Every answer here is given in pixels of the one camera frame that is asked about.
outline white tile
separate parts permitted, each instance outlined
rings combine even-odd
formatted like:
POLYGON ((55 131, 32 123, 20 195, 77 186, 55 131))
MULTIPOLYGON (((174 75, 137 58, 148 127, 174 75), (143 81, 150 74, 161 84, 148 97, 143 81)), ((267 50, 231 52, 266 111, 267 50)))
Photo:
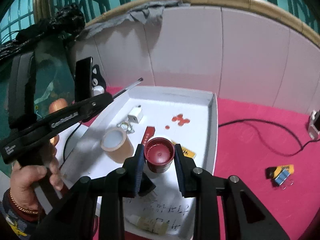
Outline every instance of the white tile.
POLYGON ((74 46, 72 47, 70 51, 70 58, 71 58, 71 63, 73 65, 73 68, 76 68, 76 62, 78 60, 84 59, 86 57, 92 57, 93 58, 93 65, 98 64, 100 67, 100 72, 104 80, 108 84, 108 77, 106 76, 102 62, 100 60, 100 55, 98 53, 98 49, 96 46, 96 43, 94 41, 94 38, 90 38, 84 41, 76 41, 74 46))
POLYGON ((110 86, 126 87, 143 77, 142 85, 154 85, 146 35, 141 23, 125 21, 95 36, 110 86))
POLYGON ((222 9, 219 97, 272 106, 288 55, 289 29, 265 17, 222 9))
POLYGON ((145 30, 156 86, 219 91, 220 7, 165 9, 162 26, 145 30))
POLYGON ((3 194, 10 187, 10 178, 7 177, 2 171, 0 171, 0 200, 3 198, 3 194))
POLYGON ((299 113, 307 113, 312 105, 319 108, 319 88, 315 95, 319 76, 320 50, 305 37, 290 30, 287 66, 274 107, 299 113))

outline red bottle cap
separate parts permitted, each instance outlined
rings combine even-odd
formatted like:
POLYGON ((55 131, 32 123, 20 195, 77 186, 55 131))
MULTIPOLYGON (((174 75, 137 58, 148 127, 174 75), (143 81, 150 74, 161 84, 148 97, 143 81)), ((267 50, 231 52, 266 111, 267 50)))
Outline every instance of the red bottle cap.
POLYGON ((172 142, 162 137, 151 139, 144 148, 148 167, 155 173, 165 172, 169 168, 174 158, 174 152, 172 142))

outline hand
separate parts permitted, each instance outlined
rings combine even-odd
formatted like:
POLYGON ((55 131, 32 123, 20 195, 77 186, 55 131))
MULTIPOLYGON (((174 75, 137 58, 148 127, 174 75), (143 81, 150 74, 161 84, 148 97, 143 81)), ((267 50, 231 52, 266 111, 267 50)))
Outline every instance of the hand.
MULTIPOLYGON (((45 148, 50 154, 54 154, 55 148, 52 144, 45 148)), ((61 180, 61 174, 59 171, 59 162, 53 156, 49 164, 49 169, 52 172, 50 176, 50 183, 57 190, 61 190, 63 182, 61 180)), ((40 204, 36 198, 36 194, 31 187, 33 182, 39 181, 47 173, 47 169, 44 166, 25 166, 21 167, 18 162, 12 168, 12 174, 10 178, 11 195, 17 205, 30 210, 38 211, 40 204)))

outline red label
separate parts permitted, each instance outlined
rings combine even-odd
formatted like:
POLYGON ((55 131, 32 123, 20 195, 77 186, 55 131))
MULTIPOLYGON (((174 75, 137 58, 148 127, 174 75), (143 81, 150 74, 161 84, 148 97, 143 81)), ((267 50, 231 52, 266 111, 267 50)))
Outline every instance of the red label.
POLYGON ((154 136, 156 129, 153 126, 147 126, 144 136, 142 138, 141 144, 146 146, 147 141, 154 136))

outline brown packing tape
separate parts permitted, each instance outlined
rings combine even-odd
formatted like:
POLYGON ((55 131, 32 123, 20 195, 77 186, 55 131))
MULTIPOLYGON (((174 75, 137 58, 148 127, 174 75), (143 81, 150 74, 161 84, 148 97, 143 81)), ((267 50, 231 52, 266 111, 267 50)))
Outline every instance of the brown packing tape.
POLYGON ((134 151, 128 135, 119 127, 112 127, 106 131, 101 140, 101 148, 116 163, 124 163, 124 160, 128 157, 131 157, 134 151), (108 147, 111 145, 111 141, 116 143, 116 145, 108 147))

